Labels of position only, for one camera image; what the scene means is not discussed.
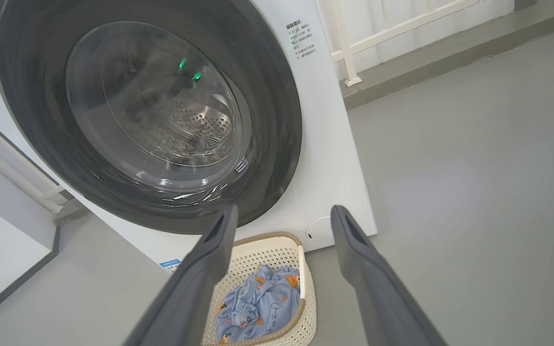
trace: gray floor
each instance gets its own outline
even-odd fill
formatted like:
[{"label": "gray floor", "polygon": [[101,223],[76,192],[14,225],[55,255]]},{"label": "gray floor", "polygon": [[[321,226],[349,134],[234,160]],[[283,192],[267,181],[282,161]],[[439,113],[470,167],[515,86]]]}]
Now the gray floor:
[{"label": "gray floor", "polygon": [[[350,112],[372,242],[453,346],[554,345],[554,35]],[[118,345],[167,273],[96,217],[0,306],[0,345]],[[365,344],[334,249],[314,346]]]}]

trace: washing machine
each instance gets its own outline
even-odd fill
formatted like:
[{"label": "washing machine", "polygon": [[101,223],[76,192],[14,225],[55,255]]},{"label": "washing machine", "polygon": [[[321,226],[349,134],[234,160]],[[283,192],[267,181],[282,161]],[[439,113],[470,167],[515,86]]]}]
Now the washing machine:
[{"label": "washing machine", "polygon": [[0,0],[0,133],[165,267],[228,203],[377,232],[315,0]]}]

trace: clothing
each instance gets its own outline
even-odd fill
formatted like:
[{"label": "clothing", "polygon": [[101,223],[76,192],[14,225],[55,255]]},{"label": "clothing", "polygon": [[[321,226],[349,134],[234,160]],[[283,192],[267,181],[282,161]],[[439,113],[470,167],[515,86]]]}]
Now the clothing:
[{"label": "clothing", "polygon": [[292,320],[299,307],[301,285],[296,269],[258,267],[255,274],[224,297],[215,322],[221,344],[277,332]]}]

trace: woven basket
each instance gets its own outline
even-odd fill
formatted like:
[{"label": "woven basket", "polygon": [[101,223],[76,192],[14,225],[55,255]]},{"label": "woven basket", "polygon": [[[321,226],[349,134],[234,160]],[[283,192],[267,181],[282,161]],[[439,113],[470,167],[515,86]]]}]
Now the woven basket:
[{"label": "woven basket", "polygon": [[292,234],[276,232],[234,243],[228,273],[215,285],[211,308],[207,317],[203,346],[215,346],[217,328],[215,316],[226,294],[242,284],[249,275],[254,274],[258,264],[270,265],[274,269],[288,266],[299,270],[301,279],[301,302],[292,320],[275,333],[242,342],[233,342],[230,346],[305,346],[314,338],[316,331],[316,301],[314,281],[305,262],[305,252],[301,241]]}]

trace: white railing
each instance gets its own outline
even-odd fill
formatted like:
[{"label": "white railing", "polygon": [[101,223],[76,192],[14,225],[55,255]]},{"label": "white railing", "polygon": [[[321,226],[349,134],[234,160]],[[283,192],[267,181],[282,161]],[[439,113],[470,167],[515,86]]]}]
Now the white railing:
[{"label": "white railing", "polygon": [[[386,0],[380,0],[382,2],[382,8]],[[427,0],[427,13],[414,17],[406,22],[390,26],[388,29],[380,31],[375,35],[371,35],[358,42],[350,44],[348,40],[347,31],[345,28],[345,21],[341,12],[340,0],[330,0],[330,9],[332,11],[332,17],[337,28],[337,38],[341,49],[336,52],[332,52],[332,61],[345,62],[345,70],[347,72],[347,80],[345,85],[352,86],[356,83],[360,83],[362,79],[356,74],[356,67],[354,66],[354,54],[362,52],[367,48],[376,46],[384,41],[387,41],[393,37],[397,37],[407,31],[416,29],[424,24],[428,24],[442,17],[446,17],[457,11],[461,11],[464,8],[473,6],[478,3],[478,0],[456,0],[445,6],[435,8],[434,0]],[[389,23],[389,19],[386,16],[386,11],[382,11],[383,20],[386,24]]]},{"label": "white railing", "polygon": [[[59,212],[62,208],[60,203],[67,201],[66,198],[59,195],[59,193],[64,191],[64,188],[54,183],[48,176],[42,173],[2,136],[0,136],[0,148],[4,149],[6,153],[5,155],[0,155],[0,173],[53,214]],[[22,173],[19,173],[18,169],[15,169],[16,165],[23,166],[25,174],[31,177],[26,177]],[[39,186],[36,186],[31,180],[39,182]]]}]

